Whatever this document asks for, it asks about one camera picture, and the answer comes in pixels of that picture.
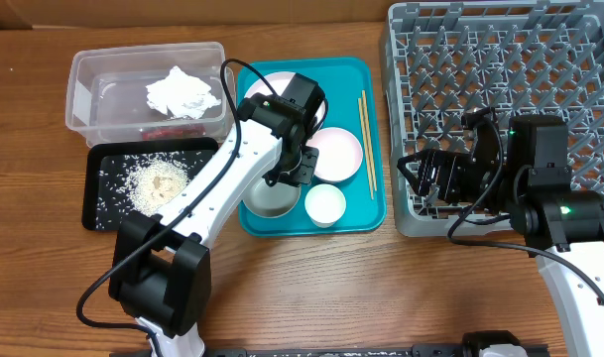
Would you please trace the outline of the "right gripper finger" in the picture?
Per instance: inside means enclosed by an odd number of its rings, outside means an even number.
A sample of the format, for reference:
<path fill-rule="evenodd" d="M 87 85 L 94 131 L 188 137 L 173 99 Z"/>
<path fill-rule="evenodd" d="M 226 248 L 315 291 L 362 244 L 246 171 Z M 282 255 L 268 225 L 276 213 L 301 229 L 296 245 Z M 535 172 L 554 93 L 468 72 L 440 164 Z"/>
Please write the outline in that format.
<path fill-rule="evenodd" d="M 423 171 L 416 175 L 408 173 L 408 183 L 417 196 L 427 196 L 431 186 L 436 182 L 437 171 Z"/>
<path fill-rule="evenodd" d="M 409 164 L 413 163 L 419 164 L 417 175 L 409 169 Z M 453 167 L 459 163 L 460 156 L 456 153 L 426 149 L 398 159 L 397 168 L 407 181 L 435 181 L 440 174 L 450 173 Z"/>

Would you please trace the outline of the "grey bowl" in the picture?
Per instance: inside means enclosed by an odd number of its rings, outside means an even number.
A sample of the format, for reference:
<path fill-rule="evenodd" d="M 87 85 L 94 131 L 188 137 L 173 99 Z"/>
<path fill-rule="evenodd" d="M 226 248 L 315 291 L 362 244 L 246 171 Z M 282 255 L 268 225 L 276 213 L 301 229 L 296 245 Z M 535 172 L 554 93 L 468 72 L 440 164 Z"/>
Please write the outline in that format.
<path fill-rule="evenodd" d="M 290 212 L 298 203 L 302 189 L 278 182 L 268 186 L 263 178 L 255 180 L 246 190 L 242 203 L 262 218 L 278 218 Z"/>

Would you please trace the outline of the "white bowl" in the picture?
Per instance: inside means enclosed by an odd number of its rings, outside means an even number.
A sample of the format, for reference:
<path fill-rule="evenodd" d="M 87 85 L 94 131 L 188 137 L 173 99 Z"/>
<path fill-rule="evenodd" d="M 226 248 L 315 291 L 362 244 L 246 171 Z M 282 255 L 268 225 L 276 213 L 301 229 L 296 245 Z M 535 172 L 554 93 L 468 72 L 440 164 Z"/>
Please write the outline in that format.
<path fill-rule="evenodd" d="M 348 180 L 357 173 L 362 164 L 361 144 L 345 129 L 320 129 L 307 144 L 318 149 L 314 175 L 320 180 L 330 183 Z"/>

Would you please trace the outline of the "small white cup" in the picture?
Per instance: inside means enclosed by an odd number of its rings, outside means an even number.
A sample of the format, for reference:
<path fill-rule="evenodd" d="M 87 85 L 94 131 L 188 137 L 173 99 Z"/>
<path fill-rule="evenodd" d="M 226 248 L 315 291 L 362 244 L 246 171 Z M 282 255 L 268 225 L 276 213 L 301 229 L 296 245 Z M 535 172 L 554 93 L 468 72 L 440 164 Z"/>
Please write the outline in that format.
<path fill-rule="evenodd" d="M 336 186 L 323 183 L 311 188 L 304 199 L 304 208 L 312 223 L 327 228 L 345 213 L 346 198 Z"/>

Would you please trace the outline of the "white napkin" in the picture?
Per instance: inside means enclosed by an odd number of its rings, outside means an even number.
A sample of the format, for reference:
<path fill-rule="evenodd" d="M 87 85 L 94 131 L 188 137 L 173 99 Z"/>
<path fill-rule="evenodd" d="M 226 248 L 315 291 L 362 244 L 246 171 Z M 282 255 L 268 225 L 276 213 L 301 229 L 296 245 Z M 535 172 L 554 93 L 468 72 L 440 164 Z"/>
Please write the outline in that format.
<path fill-rule="evenodd" d="M 209 84 L 186 74 L 177 65 L 146 89 L 148 106 L 172 119 L 200 119 L 208 109 L 221 105 Z"/>

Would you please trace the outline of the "red snack wrapper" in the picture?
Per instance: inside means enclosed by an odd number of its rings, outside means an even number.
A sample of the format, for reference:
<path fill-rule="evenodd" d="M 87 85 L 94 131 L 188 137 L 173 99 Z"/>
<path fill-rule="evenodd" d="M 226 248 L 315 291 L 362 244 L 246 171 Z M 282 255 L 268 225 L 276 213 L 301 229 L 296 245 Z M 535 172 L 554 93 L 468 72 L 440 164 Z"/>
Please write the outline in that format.
<path fill-rule="evenodd" d="M 196 138 L 206 134 L 201 126 L 193 127 L 158 127 L 141 131 L 144 141 Z"/>

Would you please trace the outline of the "white rice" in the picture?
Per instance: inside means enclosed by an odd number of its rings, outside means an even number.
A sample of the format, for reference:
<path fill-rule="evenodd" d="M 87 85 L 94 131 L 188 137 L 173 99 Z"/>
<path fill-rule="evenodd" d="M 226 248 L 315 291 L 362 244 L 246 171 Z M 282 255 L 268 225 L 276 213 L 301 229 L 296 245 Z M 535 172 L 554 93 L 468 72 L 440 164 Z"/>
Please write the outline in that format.
<path fill-rule="evenodd" d="M 181 193 L 212 157 L 210 150 L 108 156 L 98 170 L 94 228 L 111 231 L 132 211 L 153 215 Z"/>

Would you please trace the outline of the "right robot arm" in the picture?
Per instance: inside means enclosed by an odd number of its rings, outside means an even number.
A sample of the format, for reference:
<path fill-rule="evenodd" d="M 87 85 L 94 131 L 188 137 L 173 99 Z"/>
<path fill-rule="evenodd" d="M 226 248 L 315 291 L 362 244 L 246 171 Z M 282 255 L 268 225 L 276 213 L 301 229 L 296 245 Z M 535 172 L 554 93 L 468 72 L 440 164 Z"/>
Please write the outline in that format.
<path fill-rule="evenodd" d="M 568 128 L 553 115 L 511 119 L 501 138 L 489 109 L 462 118 L 476 142 L 470 153 L 426 149 L 398 160 L 414 194 L 431 190 L 449 204 L 466 203 L 446 237 L 478 246 L 454 233 L 477 208 L 490 213 L 482 225 L 506 221 L 523 244 L 484 242 L 535 259 L 557 310 L 572 356 L 604 356 L 604 197 L 571 188 Z"/>

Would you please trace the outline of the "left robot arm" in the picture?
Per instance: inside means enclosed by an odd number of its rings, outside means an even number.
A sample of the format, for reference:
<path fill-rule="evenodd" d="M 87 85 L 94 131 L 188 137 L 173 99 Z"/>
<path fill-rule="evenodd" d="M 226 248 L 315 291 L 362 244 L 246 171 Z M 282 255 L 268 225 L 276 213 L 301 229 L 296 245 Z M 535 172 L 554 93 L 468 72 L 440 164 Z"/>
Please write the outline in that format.
<path fill-rule="evenodd" d="M 213 242 L 256 182 L 311 182 L 318 151 L 307 141 L 324 101 L 298 73 L 282 93 L 243 99 L 238 124 L 190 184 L 153 215 L 123 219 L 108 292 L 148 335 L 152 355 L 203 354 L 196 323 L 211 295 Z"/>

